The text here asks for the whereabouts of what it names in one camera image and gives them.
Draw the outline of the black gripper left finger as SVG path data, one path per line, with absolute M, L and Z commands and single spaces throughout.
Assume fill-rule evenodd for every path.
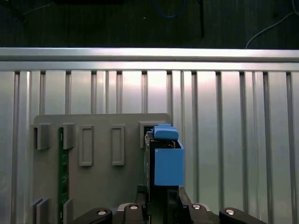
M 138 185 L 135 202 L 119 205 L 117 210 L 108 208 L 94 208 L 74 219 L 76 224 L 146 224 L 146 196 L 147 189 Z

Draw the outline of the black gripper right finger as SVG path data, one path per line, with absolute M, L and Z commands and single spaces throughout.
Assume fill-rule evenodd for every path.
M 203 204 L 192 203 L 183 187 L 167 187 L 168 224 L 260 224 L 262 221 L 239 209 L 227 207 L 218 214 Z

